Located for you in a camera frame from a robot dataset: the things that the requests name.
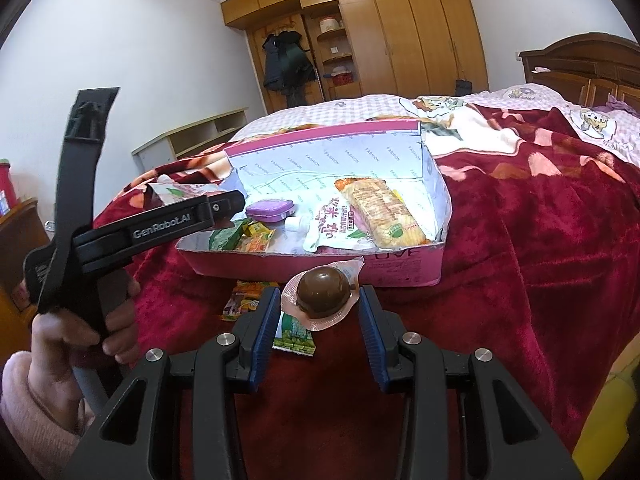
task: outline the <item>bed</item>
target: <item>bed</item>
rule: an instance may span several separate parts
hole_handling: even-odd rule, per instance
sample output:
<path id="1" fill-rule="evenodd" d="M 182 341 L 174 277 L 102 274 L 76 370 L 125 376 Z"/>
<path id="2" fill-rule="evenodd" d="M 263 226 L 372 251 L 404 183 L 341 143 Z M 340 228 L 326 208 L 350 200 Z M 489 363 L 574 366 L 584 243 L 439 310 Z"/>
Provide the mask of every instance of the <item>bed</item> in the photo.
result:
<path id="1" fill-rule="evenodd" d="M 612 95 L 631 95 L 640 57 L 630 42 L 588 36 L 523 53 L 526 84 L 464 98 L 374 95 L 282 110 L 234 139 L 389 117 L 430 124 L 426 142 L 454 211 L 442 280 L 381 288 L 381 302 L 443 348 L 491 348 L 571 450 L 612 364 L 640 331 L 640 120 L 584 106 L 592 95 L 592 104 L 602 100 L 602 81 Z M 585 63 L 594 66 L 589 78 L 576 70 Z M 536 67 L 551 72 L 531 74 Z M 149 182 L 215 181 L 224 147 L 142 175 L 96 224 L 154 206 Z M 228 328 L 220 313 L 234 283 L 195 274 L 174 244 L 136 257 L 129 270 L 142 285 L 143 349 L 187 351 Z M 356 317 L 314 338 L 312 359 L 274 354 L 260 392 L 236 399 L 249 476 L 392 478 L 402 400 L 377 391 Z"/>

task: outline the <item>brown egg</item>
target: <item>brown egg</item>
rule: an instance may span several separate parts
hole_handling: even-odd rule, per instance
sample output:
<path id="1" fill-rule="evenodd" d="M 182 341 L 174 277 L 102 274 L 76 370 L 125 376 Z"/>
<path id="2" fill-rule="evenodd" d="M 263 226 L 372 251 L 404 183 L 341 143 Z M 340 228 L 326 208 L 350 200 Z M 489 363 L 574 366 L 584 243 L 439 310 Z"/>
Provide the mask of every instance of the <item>brown egg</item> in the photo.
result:
<path id="1" fill-rule="evenodd" d="M 297 289 L 298 306 L 310 318 L 319 319 L 338 312 L 351 295 L 349 280 L 335 267 L 307 271 Z"/>

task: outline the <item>human hand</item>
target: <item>human hand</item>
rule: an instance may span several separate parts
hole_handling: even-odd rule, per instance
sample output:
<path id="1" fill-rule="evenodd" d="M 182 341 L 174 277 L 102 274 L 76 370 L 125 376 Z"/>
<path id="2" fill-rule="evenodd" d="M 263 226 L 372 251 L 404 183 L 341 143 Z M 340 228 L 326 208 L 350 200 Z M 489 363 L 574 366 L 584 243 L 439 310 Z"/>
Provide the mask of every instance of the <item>human hand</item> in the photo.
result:
<path id="1" fill-rule="evenodd" d="M 140 354 L 138 326 L 133 300 L 140 293 L 135 280 L 129 282 L 129 299 L 104 319 L 111 333 L 102 342 L 102 350 L 119 364 L 135 362 Z M 61 309 L 38 314 L 31 327 L 31 366 L 28 385 L 34 400 L 62 428 L 76 432 L 78 406 L 82 391 L 69 362 L 72 346 L 87 348 L 97 345 L 100 336 L 84 320 Z"/>

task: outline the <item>wooden wardrobe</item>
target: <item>wooden wardrobe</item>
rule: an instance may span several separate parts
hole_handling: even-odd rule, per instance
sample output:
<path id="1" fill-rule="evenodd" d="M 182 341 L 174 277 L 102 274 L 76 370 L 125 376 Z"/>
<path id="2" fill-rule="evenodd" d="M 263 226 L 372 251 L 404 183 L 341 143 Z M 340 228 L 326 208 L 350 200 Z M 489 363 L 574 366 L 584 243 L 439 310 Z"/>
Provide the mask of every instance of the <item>wooden wardrobe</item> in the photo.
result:
<path id="1" fill-rule="evenodd" d="M 247 31 L 258 80 L 264 77 L 263 38 L 289 23 L 303 35 L 303 47 L 315 62 L 320 85 L 309 83 L 310 104 L 332 98 L 374 93 L 407 98 L 453 95 L 457 79 L 471 81 L 473 92 L 488 89 L 484 51 L 470 0 L 226 0 L 225 23 Z M 331 66 L 316 41 L 317 20 L 337 16 L 344 22 L 355 83 L 332 90 L 322 78 Z M 262 90 L 268 111 L 284 99 Z"/>

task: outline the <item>red container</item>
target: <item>red container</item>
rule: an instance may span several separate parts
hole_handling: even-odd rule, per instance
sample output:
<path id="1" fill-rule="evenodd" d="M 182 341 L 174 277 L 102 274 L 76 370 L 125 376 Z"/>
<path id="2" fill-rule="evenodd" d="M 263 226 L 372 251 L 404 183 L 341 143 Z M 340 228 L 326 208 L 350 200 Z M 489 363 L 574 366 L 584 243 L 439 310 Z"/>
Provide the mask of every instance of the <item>red container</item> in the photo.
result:
<path id="1" fill-rule="evenodd" d="M 5 158 L 0 158 L 0 216 L 6 215 L 18 204 L 15 197 L 14 184 L 11 182 L 9 168 L 11 165 Z"/>
<path id="2" fill-rule="evenodd" d="M 347 85 L 349 83 L 353 83 L 353 74 L 351 72 L 343 72 L 341 74 L 332 75 L 331 79 L 334 82 L 334 86 Z"/>

